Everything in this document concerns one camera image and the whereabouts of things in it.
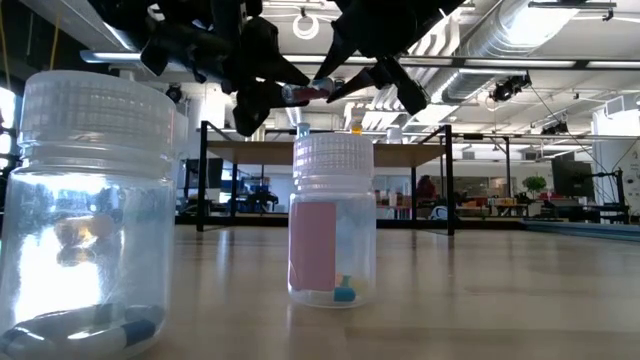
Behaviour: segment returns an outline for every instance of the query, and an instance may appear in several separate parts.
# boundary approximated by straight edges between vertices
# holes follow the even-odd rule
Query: person
[[[429,175],[424,175],[418,181],[418,186],[416,188],[416,195],[418,195],[419,200],[435,200],[437,194],[436,186],[431,182],[431,177]]]

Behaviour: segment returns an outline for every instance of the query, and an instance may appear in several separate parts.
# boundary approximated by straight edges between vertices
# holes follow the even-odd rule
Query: table surface
[[[638,359],[640,244],[378,232],[378,297],[297,305],[287,229],[176,229],[172,306],[138,359]]]
[[[209,151],[238,165],[291,165],[293,143],[209,141]],[[441,145],[374,144],[375,167],[418,167],[444,154]]]

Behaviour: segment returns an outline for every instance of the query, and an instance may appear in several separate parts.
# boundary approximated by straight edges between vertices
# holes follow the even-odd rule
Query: potted plant
[[[537,193],[547,187],[547,181],[542,176],[529,176],[522,181],[522,185],[527,188],[535,199]]]

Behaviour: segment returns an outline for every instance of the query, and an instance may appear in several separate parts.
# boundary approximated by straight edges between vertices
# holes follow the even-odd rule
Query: clear plastic jar
[[[0,358],[123,359],[166,319],[175,106],[127,80],[27,81],[0,257]]]
[[[319,307],[361,305],[375,294],[373,144],[350,134],[296,140],[289,212],[289,294]]]

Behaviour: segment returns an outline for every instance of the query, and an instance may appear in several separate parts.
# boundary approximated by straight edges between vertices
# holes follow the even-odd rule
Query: pink label
[[[295,203],[289,213],[289,284],[333,291],[336,278],[336,205]]]

